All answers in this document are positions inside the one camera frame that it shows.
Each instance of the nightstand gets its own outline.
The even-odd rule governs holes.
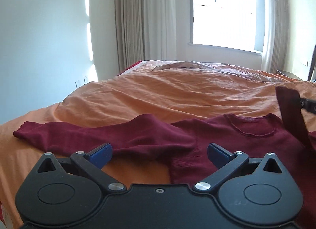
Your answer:
[[[288,77],[288,78],[298,79],[298,80],[302,81],[302,79],[300,79],[298,76],[294,75],[293,73],[284,71],[284,70],[277,69],[277,70],[276,70],[276,73],[277,73],[278,75],[282,75],[282,76],[286,76],[286,77]]]

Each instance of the window sill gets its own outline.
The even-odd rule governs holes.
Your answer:
[[[188,43],[188,45],[196,46],[196,47],[197,47],[197,46],[201,46],[201,47],[206,47],[206,48],[220,48],[220,49],[226,49],[226,50],[231,50],[231,51],[239,51],[239,52],[244,52],[244,53],[252,53],[252,54],[256,54],[256,55],[262,56],[262,52],[256,51],[256,50],[248,51],[248,50],[240,50],[240,49],[235,49],[235,48],[230,48],[230,47],[222,47],[222,46],[207,45],[207,44],[193,44],[193,43]]]

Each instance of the maroon t-shirt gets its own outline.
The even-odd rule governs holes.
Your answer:
[[[254,158],[274,152],[303,193],[304,205],[298,223],[316,228],[315,155],[271,113],[260,118],[224,114],[172,124],[144,114],[126,123],[99,128],[83,128],[66,122],[25,122],[14,136],[42,151],[65,156],[78,150],[89,152],[109,142],[113,156],[137,155],[167,164],[172,183],[194,184],[217,170],[207,158],[207,146],[212,142],[232,153],[243,151]]]

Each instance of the orange bed sheet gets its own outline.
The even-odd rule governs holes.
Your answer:
[[[13,227],[18,228],[22,221],[15,208],[15,194],[42,155],[13,136],[25,121],[64,121],[100,127],[127,122],[146,113],[168,123],[224,113],[258,117],[272,112],[280,116],[275,97],[277,85],[316,99],[316,84],[311,82],[237,66],[195,62],[149,61],[128,74],[88,83],[61,103],[31,111],[0,126],[0,201],[11,216]],[[316,117],[304,111],[303,116],[309,131],[316,131]],[[127,186],[170,182],[167,167],[155,161],[117,157],[102,170]]]

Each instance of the window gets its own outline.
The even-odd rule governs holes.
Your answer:
[[[264,0],[193,0],[193,43],[262,51]]]

